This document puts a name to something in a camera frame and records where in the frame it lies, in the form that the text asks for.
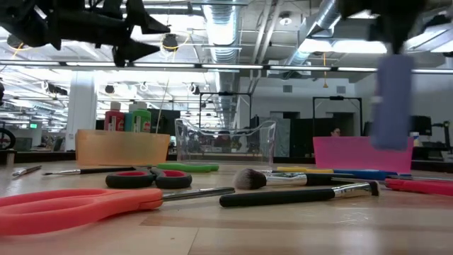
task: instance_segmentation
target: paint bottle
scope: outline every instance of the paint bottle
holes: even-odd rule
[[[137,107],[132,113],[134,132],[151,132],[151,113],[147,110],[147,103],[139,102]]]
[[[110,111],[105,112],[104,130],[123,131],[125,128],[125,114],[120,112],[121,103],[111,102]]]
[[[134,131],[134,118],[132,114],[134,111],[138,109],[138,105],[136,103],[131,103],[129,105],[129,113],[125,113],[125,131],[132,132]]]

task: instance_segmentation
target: scissors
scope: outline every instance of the scissors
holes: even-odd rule
[[[163,194],[158,188],[63,189],[0,198],[0,236],[40,234],[96,222],[135,210],[158,208],[164,201],[220,196],[234,188],[206,188]]]

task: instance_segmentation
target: pink sheet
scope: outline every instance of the pink sheet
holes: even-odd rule
[[[313,137],[316,167],[320,169],[376,169],[411,173],[413,139],[405,152],[379,151],[369,137]]]

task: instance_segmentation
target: paintbrush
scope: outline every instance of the paintbrush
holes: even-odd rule
[[[376,181],[372,181],[368,183],[352,183],[333,188],[223,195],[220,197],[219,202],[223,207],[278,205],[288,203],[324,201],[334,198],[379,196],[379,192],[379,184]]]
[[[99,174],[99,173],[110,173],[116,171],[134,171],[136,170],[134,167],[114,167],[114,168],[99,168],[99,169],[74,169],[74,170],[66,170],[66,171],[59,171],[55,173],[43,173],[43,176],[48,175],[73,175],[73,174]]]
[[[254,190],[264,186],[321,186],[344,184],[332,178],[354,178],[352,174],[305,174],[305,173],[276,173],[263,174],[253,169],[244,169],[235,174],[235,188]]]

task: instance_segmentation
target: brush handle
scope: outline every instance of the brush handle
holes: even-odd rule
[[[314,174],[332,174],[333,169],[308,169],[306,167],[277,167],[279,172],[301,172],[301,173],[314,173]]]
[[[332,188],[301,190],[301,191],[270,191],[223,195],[219,202],[223,207],[278,205],[329,200],[335,197]]]
[[[356,179],[383,181],[390,175],[398,175],[396,172],[378,170],[340,170],[335,169],[336,174],[353,174]]]
[[[134,171],[134,167],[115,167],[115,168],[102,168],[102,169],[80,169],[80,174],[99,174],[110,173],[116,171]]]
[[[178,170],[187,173],[209,173],[211,171],[218,171],[218,164],[202,164],[202,165],[188,165],[181,163],[161,163],[157,168],[164,170]]]
[[[332,178],[354,178],[352,174],[311,174],[306,173],[305,186],[322,186],[322,185],[344,185],[346,181],[336,181]]]

